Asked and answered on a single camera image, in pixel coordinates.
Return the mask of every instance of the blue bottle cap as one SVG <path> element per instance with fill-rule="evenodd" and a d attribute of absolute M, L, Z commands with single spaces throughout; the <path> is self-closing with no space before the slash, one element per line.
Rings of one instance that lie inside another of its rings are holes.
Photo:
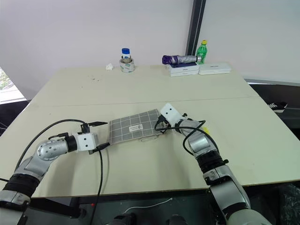
<path fill-rule="evenodd" d="M 129 48 L 122 48 L 123 54 L 130 54 Z"/>

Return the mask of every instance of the black cable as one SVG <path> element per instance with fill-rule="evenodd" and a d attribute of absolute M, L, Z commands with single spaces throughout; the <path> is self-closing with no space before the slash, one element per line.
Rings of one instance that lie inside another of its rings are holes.
<path fill-rule="evenodd" d="M 3 178 L 0 178 L 1 181 L 4 181 L 4 182 L 9 182 L 9 180 L 7 179 L 3 179 Z"/>
<path fill-rule="evenodd" d="M 96 207 L 97 207 L 97 204 L 98 204 L 98 200 L 99 200 L 100 192 L 101 192 L 101 188 L 102 188 L 102 182 L 103 182 L 103 160 L 102 160 L 102 154 L 101 154 L 100 150 L 99 150 L 99 155 L 100 155 L 100 168 L 101 168 L 100 185 L 99 185 L 99 190 L 98 190 L 98 193 L 97 193 L 97 200 L 96 200 L 93 212 L 92 212 L 92 216 L 90 218 L 90 225 L 93 223 L 93 219 L 94 219 L 95 212 L 96 212 Z"/>
<path fill-rule="evenodd" d="M 20 159 L 17 163 L 17 165 L 15 166 L 15 170 L 20 166 L 26 152 L 28 151 L 28 149 L 30 148 L 30 146 L 35 142 L 35 140 L 40 137 L 46 130 L 48 130 L 49 128 L 55 126 L 56 124 L 59 124 L 59 123 L 63 123 L 63 122 L 68 122 L 68 121 L 71 121 L 71 122 L 80 122 L 80 123 L 83 123 L 85 124 L 86 122 L 82 121 L 82 120 L 74 120 L 74 119 L 65 119 L 65 120 L 59 120 L 49 126 L 47 126 L 44 130 L 42 130 L 41 132 L 38 133 L 38 135 L 36 135 L 32 140 L 31 142 L 27 145 L 27 147 L 25 148 L 25 150 L 23 151 L 22 155 L 20 156 Z"/>
<path fill-rule="evenodd" d="M 212 137 L 211 137 L 209 134 L 207 134 L 205 131 L 199 129 L 199 128 L 206 122 L 205 120 L 199 121 L 199 122 L 200 122 L 200 125 L 197 126 L 197 127 L 181 127 L 181 126 L 178 126 L 178 127 L 164 127 L 164 128 L 157 128 L 157 126 L 158 126 L 158 124 L 159 124 L 160 122 L 161 122 L 161 121 L 158 120 L 158 121 L 156 122 L 155 126 L 154 126 L 154 129 L 155 129 L 156 131 L 162 131 L 162 130 L 174 130 L 174 129 L 191 129 L 191 130 L 193 130 L 192 132 L 190 132 L 190 133 L 184 138 L 184 140 L 183 140 L 183 142 L 182 142 L 182 146 L 183 146 L 184 150 L 185 150 L 186 152 L 188 152 L 190 155 L 193 156 L 193 153 L 192 153 L 191 151 L 189 151 L 189 150 L 186 148 L 185 143 L 186 143 L 187 139 L 188 139 L 194 132 L 196 132 L 196 131 L 199 131 L 199 132 L 203 133 L 204 135 L 206 135 L 206 136 L 211 140 L 211 142 L 216 146 L 216 149 L 217 149 L 217 151 L 219 152 L 218 146 L 217 146 L 216 142 L 214 141 L 214 139 L 212 139 Z"/>

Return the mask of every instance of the gray grid cloth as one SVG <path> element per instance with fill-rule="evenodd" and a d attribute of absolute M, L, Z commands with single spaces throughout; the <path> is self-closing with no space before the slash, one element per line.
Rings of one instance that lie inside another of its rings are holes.
<path fill-rule="evenodd" d="M 140 114 L 119 118 L 109 121 L 110 144 L 117 144 L 131 139 L 162 135 L 160 131 L 154 130 L 154 126 L 160 116 L 157 109 Z"/>

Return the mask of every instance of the white wall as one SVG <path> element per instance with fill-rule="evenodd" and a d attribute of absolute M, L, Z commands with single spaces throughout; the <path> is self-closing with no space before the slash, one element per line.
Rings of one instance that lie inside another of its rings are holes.
<path fill-rule="evenodd" d="M 0 67 L 27 99 L 60 68 L 184 54 L 193 0 L 1 0 Z"/>
<path fill-rule="evenodd" d="M 206 61 L 228 61 L 248 79 L 300 83 L 299 10 L 298 0 L 207 0 Z"/>

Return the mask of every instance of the white cable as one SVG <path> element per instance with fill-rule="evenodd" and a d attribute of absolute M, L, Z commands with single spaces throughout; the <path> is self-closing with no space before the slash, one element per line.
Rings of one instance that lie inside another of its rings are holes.
<path fill-rule="evenodd" d="M 1 122 L 0 122 L 0 124 L 2 124 L 2 125 L 4 125 L 4 126 L 6 126 L 5 124 L 3 124 L 3 123 L 1 123 Z M 8 127 L 8 126 L 6 126 L 6 127 Z"/>
<path fill-rule="evenodd" d="M 134 206 L 134 207 L 130 207 L 129 209 L 125 210 L 124 213 L 127 213 L 129 210 L 131 209 L 145 209 L 145 208 L 151 208 L 151 207 L 154 207 L 154 206 L 158 206 L 158 205 L 161 205 L 161 204 L 164 204 L 164 203 L 167 203 L 169 201 L 173 200 L 173 198 L 169 198 L 168 200 L 164 201 L 164 202 L 160 202 L 160 203 L 157 203 L 155 205 L 150 205 L 150 206 Z"/>

